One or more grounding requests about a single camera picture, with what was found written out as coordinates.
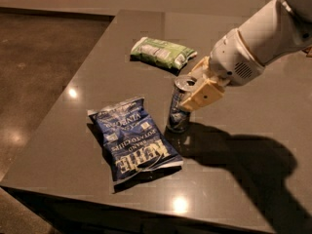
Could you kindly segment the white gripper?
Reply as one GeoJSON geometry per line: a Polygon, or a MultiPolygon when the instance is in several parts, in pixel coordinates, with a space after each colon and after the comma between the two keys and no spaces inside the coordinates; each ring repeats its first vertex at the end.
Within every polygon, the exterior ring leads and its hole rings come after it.
{"type": "Polygon", "coordinates": [[[217,77],[227,79],[229,86],[244,86],[264,71],[264,66],[246,47],[240,31],[234,28],[215,43],[210,57],[203,57],[188,73],[198,80],[182,97],[179,103],[181,110],[192,112],[224,96],[224,88],[208,79],[210,68],[217,77]]]}

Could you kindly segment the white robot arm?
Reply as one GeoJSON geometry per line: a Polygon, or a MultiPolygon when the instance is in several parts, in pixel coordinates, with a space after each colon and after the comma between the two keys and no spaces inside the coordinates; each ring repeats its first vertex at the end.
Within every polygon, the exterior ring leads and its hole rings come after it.
{"type": "Polygon", "coordinates": [[[312,0],[272,0],[218,40],[189,72],[195,80],[179,107],[194,111],[244,86],[267,65],[312,45],[312,0]]]}

